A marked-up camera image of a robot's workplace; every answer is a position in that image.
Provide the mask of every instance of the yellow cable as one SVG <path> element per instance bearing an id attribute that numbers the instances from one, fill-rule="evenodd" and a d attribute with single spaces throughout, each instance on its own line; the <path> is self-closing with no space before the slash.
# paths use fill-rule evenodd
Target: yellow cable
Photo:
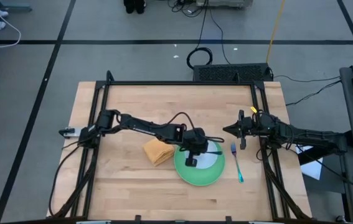
<path id="1" fill-rule="evenodd" d="M 284 2 L 286 0 L 283 0 L 281 2 L 281 6 L 280 6 L 280 10 L 278 11 L 278 15 L 277 15 L 277 19 L 276 19 L 276 24 L 275 27 L 273 28 L 273 32 L 271 33 L 271 39 L 270 39 L 270 44 L 269 44 L 269 49 L 268 49 L 268 55 L 266 56 L 266 63 L 269 63 L 269 56 L 270 56 L 270 51 L 271 51 L 271 45 L 273 43 L 273 39 L 275 38 L 275 34 L 276 34 L 276 30 L 278 27 L 278 21 L 280 20 L 281 17 L 281 13 L 283 12 L 283 8 L 284 8 Z"/>

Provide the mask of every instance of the wooden table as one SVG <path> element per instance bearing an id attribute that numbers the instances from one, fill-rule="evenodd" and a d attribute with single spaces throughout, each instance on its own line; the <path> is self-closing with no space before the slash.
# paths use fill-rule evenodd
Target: wooden table
<path id="1" fill-rule="evenodd" d="M 88 123 L 94 92 L 94 82 L 81 82 L 70 118 L 70 126 L 84 127 Z M 265 83 L 270 113 L 288 122 L 288 115 L 278 82 Z M 206 187 L 184 182 L 174 169 L 173 160 L 154 167 L 142 145 L 153 137 L 134 131 L 121 131 L 101 139 L 95 174 L 89 219 L 134 220 L 271 220 L 263 165 L 255 157 L 260 148 L 258 138 L 247 137 L 247 148 L 238 150 L 237 157 L 244 177 L 238 181 L 232 142 L 239 140 L 222 128 L 237 120 L 238 111 L 251 115 L 252 96 L 248 86 L 124 86 L 110 87 L 107 109 L 117 109 L 134 117 L 168 122 L 177 112 L 185 111 L 196 127 L 208 136 L 225 139 L 221 144 L 226 165 L 221 178 Z M 180 116 L 173 123 L 186 123 Z M 63 159 L 73 147 L 65 149 Z M 298 157 L 291 151 L 279 150 L 285 188 L 307 215 L 311 215 Z M 56 183 L 53 208 L 57 211 L 68 199 L 75 183 L 82 150 L 63 165 Z M 283 216 L 280 195 L 274 188 L 278 214 Z"/>

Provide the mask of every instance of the black shoe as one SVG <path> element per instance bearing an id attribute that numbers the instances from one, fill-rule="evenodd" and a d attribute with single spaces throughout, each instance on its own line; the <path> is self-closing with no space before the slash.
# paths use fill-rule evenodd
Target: black shoe
<path id="1" fill-rule="evenodd" d="M 136 12 L 138 14 L 144 13 L 144 8 L 146 7 L 146 1 L 145 0 L 134 0 L 134 5 L 136 7 Z"/>
<path id="2" fill-rule="evenodd" d="M 124 0 L 126 13 L 131 14 L 134 11 L 134 0 Z"/>

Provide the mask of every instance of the white paper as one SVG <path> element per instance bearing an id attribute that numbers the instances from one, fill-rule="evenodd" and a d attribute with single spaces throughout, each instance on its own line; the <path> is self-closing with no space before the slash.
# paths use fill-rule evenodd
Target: white paper
<path id="1" fill-rule="evenodd" d="M 303 151 L 306 151 L 311 148 L 312 146 L 304 146 L 304 147 L 301 146 L 301 149 Z M 301 150 L 299 150 L 297 146 L 295 146 L 295 151 L 298 154 L 301 153 Z M 301 171 L 305 175 L 308 175 L 316 180 L 320 180 L 321 167 L 322 165 L 320 163 L 313 161 L 305 165 L 301 165 Z"/>

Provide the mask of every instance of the black metal frame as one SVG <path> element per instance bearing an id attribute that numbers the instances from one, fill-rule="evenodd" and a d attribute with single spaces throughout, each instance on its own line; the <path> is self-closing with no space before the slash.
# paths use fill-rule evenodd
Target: black metal frame
<path id="1" fill-rule="evenodd" d="M 110 86 L 112 85 L 213 85 L 213 86 L 218 86 L 218 85 L 227 85 L 227 86 L 249 86 L 251 89 L 251 94 L 252 94 L 252 103 L 255 108 L 259 108 L 258 104 L 258 98 L 257 98 L 257 93 L 256 93 L 256 88 L 259 89 L 260 95 L 261 95 L 261 100 L 262 100 L 262 105 L 263 105 L 263 110 L 264 112 L 269 113 L 269 107 L 266 99 L 266 93 L 265 93 L 265 86 L 263 82 L 240 82 L 240 83 L 230 83 L 230 82 L 195 82 L 195 81 L 141 81 L 141 82 L 130 82 L 130 81 L 114 81 L 114 78 L 112 77 L 110 72 L 107 72 L 107 80 L 106 81 L 96 81 L 95 84 L 95 91 L 93 94 L 93 100 L 92 100 L 92 106 L 90 109 L 90 115 L 89 115 L 89 120 L 88 120 L 88 125 L 91 125 L 94 123 L 94 117 L 96 113 L 96 108 L 98 105 L 98 97 L 100 94 L 100 90 L 103 88 L 103 98 L 101 101 L 101 109 L 105 109 L 106 104 L 107 104 L 107 99 L 108 99 L 108 94 L 109 94 L 109 89 Z M 263 165 L 264 169 L 269 168 L 269 162 L 268 162 L 268 156 L 266 155 L 266 148 L 264 145 L 264 141 L 260 139 L 260 146 L 261 146 L 261 154 L 263 157 Z M 82 179 L 84 177 L 84 172 L 87 164 L 87 158 L 88 158 L 88 151 L 90 149 L 84 148 L 82 152 L 82 157 L 81 157 L 81 163 L 80 163 L 80 168 L 78 172 L 78 178 L 77 178 L 77 185 L 82 182 Z M 98 150 L 99 150 L 99 145 L 98 147 L 92 149 L 93 154 L 92 154 L 92 160 L 91 163 L 96 164 L 97 158 L 98 158 Z M 273 157 L 273 162 L 274 162 L 274 167 L 276 171 L 276 178 L 280 182 L 279 185 L 277 186 L 278 189 L 280 190 L 280 187 L 283 188 L 283 177 L 281 173 L 281 167 L 280 167 L 280 161 L 278 158 L 278 153 L 276 150 L 272 152 L 272 157 Z M 48 218 L 45 220 L 32 220 L 32 221 L 25 221 L 25 222 L 16 222 L 16 223 L 24 223 L 24 224 L 33 224 L 33 223 L 75 223 L 75 222 L 80 222 L 80 221 L 88 221 L 88 214 L 89 214 L 89 208 L 90 208 L 90 202 L 92 198 L 92 190 L 93 190 L 93 182 L 94 182 L 94 173 L 95 173 L 95 168 L 93 169 L 93 175 L 90 177 L 88 183 L 87 183 L 87 190 L 86 190 L 86 197 L 85 201 L 83 204 L 83 211 L 82 211 L 82 216 L 77 216 L 77 210 L 78 210 L 78 204 L 79 204 L 79 197 L 76 199 L 74 204 L 72 205 L 71 208 L 71 213 L 70 217 L 67 218 Z M 289 207 L 286 203 L 286 199 L 284 198 L 286 193 L 285 191 L 282 192 L 280 195 L 281 199 L 281 204 L 282 204 L 282 209 L 283 209 L 283 218 L 280 218 L 278 216 L 277 212 L 277 206 L 276 206 L 276 199 L 275 199 L 275 193 L 273 191 L 273 183 L 272 180 L 266 175 L 266 186 L 268 190 L 268 198 L 269 198 L 269 203 L 270 203 L 270 208 L 271 208 L 271 216 L 274 222 L 283 222 L 283 223 L 331 223 L 331 222 L 321 222 L 321 221 L 316 221 L 316 220 L 303 220 L 303 219 L 292 219 L 290 218 L 289 215 Z M 111 223 L 177 223 L 178 221 L 175 220 L 169 220 L 169 221 L 142 221 L 140 215 L 136 215 L 135 220 L 112 220 Z M 225 217 L 225 221 L 219 221 L 219 222 L 201 222 L 201 221 L 186 221 L 188 223 L 249 223 L 249 222 L 235 222 L 232 221 L 232 217 Z"/>

